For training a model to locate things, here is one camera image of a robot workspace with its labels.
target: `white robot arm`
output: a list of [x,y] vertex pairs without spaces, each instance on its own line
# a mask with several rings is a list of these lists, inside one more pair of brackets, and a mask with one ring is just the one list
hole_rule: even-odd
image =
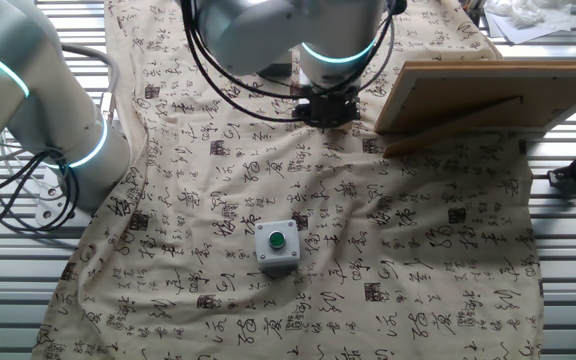
[[84,210],[96,210],[128,168],[126,139],[104,121],[52,23],[28,0],[0,0],[0,133],[5,127],[28,149],[64,153]]
[[[299,95],[282,98],[305,101],[297,120],[321,128],[356,118],[358,75],[386,34],[376,41],[381,14],[406,8],[406,0],[177,2],[189,45],[222,64],[222,71],[258,72],[298,45],[303,87]],[[386,27],[391,21],[389,16]],[[191,52],[198,60],[194,46]],[[104,121],[68,70],[56,30],[28,0],[0,0],[0,133],[5,127],[26,148],[65,154],[79,178],[78,206],[84,210],[97,209],[127,170],[126,139]]]
[[[304,121],[318,128],[334,128],[359,118],[356,103],[357,94],[363,89],[360,76],[384,40],[386,31],[392,27],[393,15],[406,8],[406,0],[177,2],[184,14],[188,46],[195,62],[226,102],[262,120]],[[389,14],[386,25],[375,37],[386,9]],[[299,46],[301,67],[301,87],[297,95],[260,91],[231,75],[258,72],[295,45]],[[293,119],[257,116],[231,101],[202,70],[196,50],[223,76],[246,90],[300,100]]]

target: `crumpled paper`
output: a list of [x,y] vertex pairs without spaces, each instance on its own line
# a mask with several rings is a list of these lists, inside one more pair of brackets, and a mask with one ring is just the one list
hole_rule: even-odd
[[517,27],[571,29],[572,0],[488,0],[484,9],[511,17]]

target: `metal bracket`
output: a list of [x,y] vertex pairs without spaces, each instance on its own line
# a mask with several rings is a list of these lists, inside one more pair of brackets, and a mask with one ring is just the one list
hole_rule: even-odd
[[[62,194],[57,175],[50,170],[46,170],[44,182],[52,185],[50,188],[42,188],[41,197],[57,197]],[[37,203],[37,212],[35,219],[39,226],[48,225],[55,216],[59,215],[65,204],[65,197],[56,200],[40,200]],[[90,223],[91,214],[75,209],[74,216],[64,223],[63,228],[86,228]]]

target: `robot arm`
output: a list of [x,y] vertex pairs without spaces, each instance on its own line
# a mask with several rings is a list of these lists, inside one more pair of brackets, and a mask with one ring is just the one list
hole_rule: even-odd
[[[403,12],[405,1],[392,1]],[[228,72],[245,75],[302,44],[302,70],[333,86],[363,64],[385,0],[196,0],[197,26]]]
[[50,20],[27,0],[0,0],[0,133],[4,127],[26,148],[65,154],[87,211],[128,168],[126,139],[104,121],[68,70]]

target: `metal grid table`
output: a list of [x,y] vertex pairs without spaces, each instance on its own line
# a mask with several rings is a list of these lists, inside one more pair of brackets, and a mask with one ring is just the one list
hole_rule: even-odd
[[[106,50],[102,0],[36,3],[53,21],[63,42]],[[485,19],[481,27],[487,32]],[[492,40],[506,58],[576,58],[576,29],[518,46],[501,38]],[[98,102],[108,85],[106,66],[74,54],[65,56],[77,79]],[[535,174],[530,213],[546,301],[542,358],[576,360],[576,197],[564,199],[549,187],[545,176],[549,169],[576,158],[576,114],[543,139],[531,141],[528,154]],[[1,167],[0,181],[7,176],[8,170]],[[10,186],[5,192],[13,190]],[[35,208],[35,201],[26,196],[17,201],[14,211],[33,222]],[[80,236],[81,231],[21,236],[0,226],[0,360],[29,358],[48,301]]]

